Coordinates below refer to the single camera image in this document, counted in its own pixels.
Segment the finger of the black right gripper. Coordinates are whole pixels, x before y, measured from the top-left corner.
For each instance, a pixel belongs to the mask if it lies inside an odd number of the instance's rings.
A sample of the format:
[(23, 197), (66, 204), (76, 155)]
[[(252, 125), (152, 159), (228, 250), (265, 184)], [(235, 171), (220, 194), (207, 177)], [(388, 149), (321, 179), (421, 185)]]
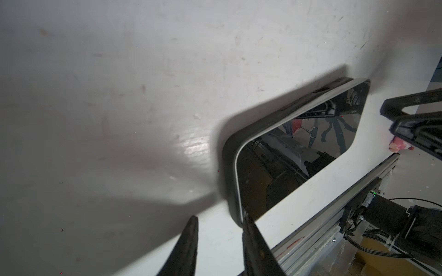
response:
[(404, 108), (421, 104), (431, 104), (442, 101), (442, 89), (434, 89), (421, 93), (404, 95), (401, 97), (389, 98), (384, 101), (380, 114), (391, 121), (408, 116)]
[(390, 132), (438, 160), (442, 159), (442, 113), (399, 116)]

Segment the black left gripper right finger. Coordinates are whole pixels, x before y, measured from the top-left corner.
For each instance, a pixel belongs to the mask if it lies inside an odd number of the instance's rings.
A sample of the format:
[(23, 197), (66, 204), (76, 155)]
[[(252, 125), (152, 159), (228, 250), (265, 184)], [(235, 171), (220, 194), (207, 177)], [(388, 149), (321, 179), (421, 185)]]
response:
[(253, 219), (246, 215), (242, 223), (244, 253), (243, 276), (285, 276)]

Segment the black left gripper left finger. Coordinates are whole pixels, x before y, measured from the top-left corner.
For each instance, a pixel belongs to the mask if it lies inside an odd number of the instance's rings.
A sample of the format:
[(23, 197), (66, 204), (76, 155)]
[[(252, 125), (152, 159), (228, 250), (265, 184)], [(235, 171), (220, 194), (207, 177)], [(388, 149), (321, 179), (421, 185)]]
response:
[(191, 216), (158, 276), (194, 276), (198, 255), (199, 221)]

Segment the white phone camera up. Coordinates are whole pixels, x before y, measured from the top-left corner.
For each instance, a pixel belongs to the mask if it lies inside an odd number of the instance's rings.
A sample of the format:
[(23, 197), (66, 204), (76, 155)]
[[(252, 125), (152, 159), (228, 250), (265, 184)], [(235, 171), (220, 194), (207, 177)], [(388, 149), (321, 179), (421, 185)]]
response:
[(245, 216), (261, 217), (350, 149), (370, 88), (365, 79), (246, 144), (237, 160)]

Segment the black phone case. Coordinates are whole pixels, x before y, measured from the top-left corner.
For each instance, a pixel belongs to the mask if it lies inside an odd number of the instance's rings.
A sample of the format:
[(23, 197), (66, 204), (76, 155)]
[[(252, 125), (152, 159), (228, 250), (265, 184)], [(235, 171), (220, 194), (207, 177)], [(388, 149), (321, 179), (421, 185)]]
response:
[(222, 167), (226, 183), (226, 199), (229, 205), (230, 215), (239, 227), (242, 226), (245, 211), (241, 201), (237, 160), (239, 153), (246, 144), (364, 81), (364, 78), (338, 78), (319, 89), (308, 92), (296, 100), (291, 100), (283, 104), (272, 113), (260, 115), (257, 119), (246, 124), (227, 139), (222, 149)]

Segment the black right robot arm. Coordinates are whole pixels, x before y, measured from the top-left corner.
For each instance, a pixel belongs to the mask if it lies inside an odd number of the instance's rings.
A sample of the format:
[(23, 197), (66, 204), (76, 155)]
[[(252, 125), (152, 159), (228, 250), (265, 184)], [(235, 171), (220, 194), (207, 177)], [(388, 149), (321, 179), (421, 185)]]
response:
[[(440, 111), (409, 115), (403, 110), (409, 106), (432, 104), (442, 100), (442, 90), (390, 98), (384, 101), (380, 113), (393, 123), (390, 132), (411, 146), (415, 146), (436, 159), (442, 158), (442, 113)], [(351, 239), (353, 228), (349, 221), (363, 216), (376, 228), (370, 235), (384, 234), (390, 246), (398, 246), (404, 253), (385, 253), (360, 247), (366, 253), (389, 258), (417, 259), (431, 266), (442, 263), (442, 211), (414, 206), (406, 209), (372, 191), (355, 196), (345, 207), (340, 220), (341, 233), (355, 247)]]

